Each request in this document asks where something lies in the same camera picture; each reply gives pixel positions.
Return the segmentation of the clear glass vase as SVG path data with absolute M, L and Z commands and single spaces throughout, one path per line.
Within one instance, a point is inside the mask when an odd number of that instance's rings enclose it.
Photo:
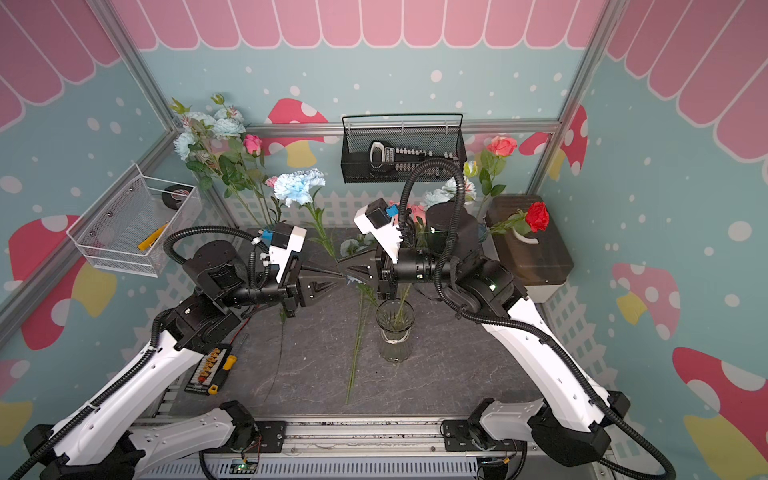
M 380 332 L 379 354 L 387 362 L 402 363 L 412 353 L 415 313 L 405 299 L 386 300 L 375 315 Z

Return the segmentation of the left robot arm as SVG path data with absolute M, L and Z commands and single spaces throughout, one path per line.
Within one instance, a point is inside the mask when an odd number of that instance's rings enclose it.
M 239 310 L 279 304 L 292 317 L 345 283 L 337 270 L 301 261 L 305 237 L 305 229 L 286 223 L 261 236 L 219 225 L 170 234 L 163 250 L 194 281 L 193 293 L 156 315 L 147 344 L 79 410 L 26 434 L 29 458 L 12 478 L 42 465 L 43 479 L 135 479 L 161 453 L 189 454 L 194 441 L 206 450 L 256 439 L 254 420 L 235 401 L 179 433 L 144 437 L 130 428 L 175 379 L 239 328 Z

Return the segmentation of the single blue flower stem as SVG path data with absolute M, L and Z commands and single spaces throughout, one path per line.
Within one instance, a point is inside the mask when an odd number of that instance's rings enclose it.
M 270 397 L 270 395 L 271 395 L 271 393 L 272 393 L 272 391 L 274 389 L 274 385 L 276 383 L 277 376 L 279 374 L 281 363 L 282 363 L 282 357 L 283 357 L 283 351 L 284 351 L 285 327 L 286 327 L 286 323 L 287 323 L 287 320 L 288 320 L 287 310 L 284 307 L 282 307 L 279 310 L 279 319 L 280 319 L 280 335 L 279 335 L 279 349 L 278 349 L 277 363 L 276 363 L 275 370 L 274 370 L 273 376 L 272 376 L 270 384 L 269 384 L 269 388 L 268 388 L 267 393 L 266 393 L 266 395 L 264 397 L 264 402 L 268 401 L 268 399 L 269 399 L 269 397 Z

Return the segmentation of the pale blue flower stem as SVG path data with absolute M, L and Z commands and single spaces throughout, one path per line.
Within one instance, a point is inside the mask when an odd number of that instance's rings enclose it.
M 340 246 L 340 253 L 343 258 L 360 253 L 373 245 L 373 238 L 368 235 L 358 235 L 357 237 L 345 240 Z M 352 392 L 356 382 L 357 364 L 360 350 L 363 343 L 363 337 L 366 324 L 371 316 L 372 310 L 376 306 L 376 294 L 374 290 L 360 280 L 351 280 L 354 283 L 359 294 L 357 324 L 355 331 L 355 343 L 352 353 L 352 360 L 349 371 L 349 378 L 346 388 L 345 403 L 349 404 L 352 398 Z

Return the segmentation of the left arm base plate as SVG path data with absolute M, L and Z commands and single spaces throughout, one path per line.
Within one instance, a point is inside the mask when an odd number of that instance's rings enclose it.
M 286 429 L 285 421 L 256 421 L 250 426 L 238 426 L 223 446 L 207 449 L 206 453 L 281 453 Z

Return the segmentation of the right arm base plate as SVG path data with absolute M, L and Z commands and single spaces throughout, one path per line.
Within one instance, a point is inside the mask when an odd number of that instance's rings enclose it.
M 447 419 L 440 424 L 447 452 L 516 452 L 526 443 L 520 440 L 494 440 L 480 426 L 464 419 Z

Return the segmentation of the double blue carnation stem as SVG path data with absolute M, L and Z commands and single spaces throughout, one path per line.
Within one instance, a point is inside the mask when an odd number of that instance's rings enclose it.
M 276 199 L 286 206 L 297 204 L 309 212 L 316 231 L 313 241 L 320 244 L 326 253 L 336 260 L 332 238 L 324 226 L 325 209 L 318 207 L 315 202 L 317 194 L 325 185 L 325 174 L 317 168 L 310 168 L 277 176 L 273 192 Z

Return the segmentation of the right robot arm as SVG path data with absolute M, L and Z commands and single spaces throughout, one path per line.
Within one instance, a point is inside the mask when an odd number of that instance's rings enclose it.
M 452 199 L 429 207 L 425 247 L 419 247 L 408 200 L 416 182 L 429 170 L 453 177 Z M 599 463 L 628 478 L 647 473 L 606 458 L 614 426 L 661 467 L 659 479 L 677 474 L 670 460 L 624 419 L 629 399 L 598 385 L 554 336 L 522 283 L 499 261 L 486 257 L 478 221 L 464 207 L 466 182 L 453 162 L 432 158 L 406 178 L 400 202 L 378 198 L 360 208 L 354 223 L 377 242 L 374 249 L 351 255 L 339 264 L 347 275 L 375 289 L 382 300 L 395 297 L 402 283 L 430 283 L 457 318 L 482 325 L 514 357 L 542 397 L 529 403 L 483 401 L 468 419 L 475 445 L 490 449 L 503 440 L 536 445 L 567 466 Z

